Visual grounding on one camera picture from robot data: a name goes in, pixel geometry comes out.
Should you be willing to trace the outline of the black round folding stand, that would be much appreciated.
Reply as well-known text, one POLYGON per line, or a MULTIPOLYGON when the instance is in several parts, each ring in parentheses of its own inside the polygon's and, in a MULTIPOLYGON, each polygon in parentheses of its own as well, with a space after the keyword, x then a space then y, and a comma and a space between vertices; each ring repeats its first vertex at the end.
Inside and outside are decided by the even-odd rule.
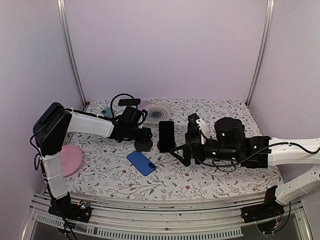
POLYGON ((134 142, 137 152, 150 152, 153 147, 152 134, 150 132, 142 133, 134 142))

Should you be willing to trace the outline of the small black phone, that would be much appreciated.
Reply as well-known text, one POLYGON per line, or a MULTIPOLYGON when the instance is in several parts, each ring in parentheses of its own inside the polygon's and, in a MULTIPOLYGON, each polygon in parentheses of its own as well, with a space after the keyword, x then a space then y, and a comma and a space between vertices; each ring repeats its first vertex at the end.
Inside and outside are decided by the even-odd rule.
POLYGON ((201 135, 199 133, 198 125, 196 122, 189 122, 187 125, 187 133, 185 135, 186 144, 191 144, 194 141, 199 141, 201 135))

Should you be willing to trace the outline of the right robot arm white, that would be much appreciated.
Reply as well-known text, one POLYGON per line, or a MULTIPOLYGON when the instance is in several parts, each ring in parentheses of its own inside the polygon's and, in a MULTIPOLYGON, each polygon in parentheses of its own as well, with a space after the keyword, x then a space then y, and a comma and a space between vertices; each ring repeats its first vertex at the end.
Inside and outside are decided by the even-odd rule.
POLYGON ((287 140, 270 136, 246 137, 245 126, 239 119, 223 117, 214 124, 216 138, 202 118, 189 117, 185 144, 170 150, 183 165, 191 160, 212 168, 262 169, 280 165, 311 164, 314 167, 288 183, 266 190, 258 213, 269 218, 278 207, 305 195, 320 185, 320 140, 287 140))

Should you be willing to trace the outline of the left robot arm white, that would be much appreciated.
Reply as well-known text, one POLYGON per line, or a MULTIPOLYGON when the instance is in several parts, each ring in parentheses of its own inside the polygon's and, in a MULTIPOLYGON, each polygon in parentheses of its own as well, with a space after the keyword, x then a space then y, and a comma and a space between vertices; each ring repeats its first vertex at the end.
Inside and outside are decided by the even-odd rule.
POLYGON ((74 213, 74 205, 65 199, 68 195, 63 177, 61 151, 67 135, 81 133, 114 140, 133 141, 137 152, 149 152, 153 146, 152 131, 143 127, 148 113, 127 106, 120 116, 106 117, 64 107, 53 102, 33 127, 30 138, 42 159, 49 191, 57 200, 55 209, 63 216, 74 213))

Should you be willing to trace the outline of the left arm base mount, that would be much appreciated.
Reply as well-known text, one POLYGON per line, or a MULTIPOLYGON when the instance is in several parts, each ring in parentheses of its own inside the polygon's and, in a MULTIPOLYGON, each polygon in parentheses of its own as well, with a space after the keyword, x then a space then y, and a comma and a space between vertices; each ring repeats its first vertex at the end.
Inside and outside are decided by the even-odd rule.
POLYGON ((60 199, 51 197, 48 213, 67 220, 88 223, 92 210, 89 201, 80 200, 77 203, 72 203, 70 194, 68 193, 60 199))

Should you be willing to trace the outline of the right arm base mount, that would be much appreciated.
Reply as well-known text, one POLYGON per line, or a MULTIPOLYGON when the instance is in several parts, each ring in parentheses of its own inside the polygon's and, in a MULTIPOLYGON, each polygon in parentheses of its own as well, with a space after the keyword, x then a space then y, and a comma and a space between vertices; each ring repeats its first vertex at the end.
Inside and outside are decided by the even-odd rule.
POLYGON ((241 217, 245 223, 261 221, 285 213, 284 206, 276 202, 277 187, 275 185, 267 189, 263 203, 241 208, 241 217))

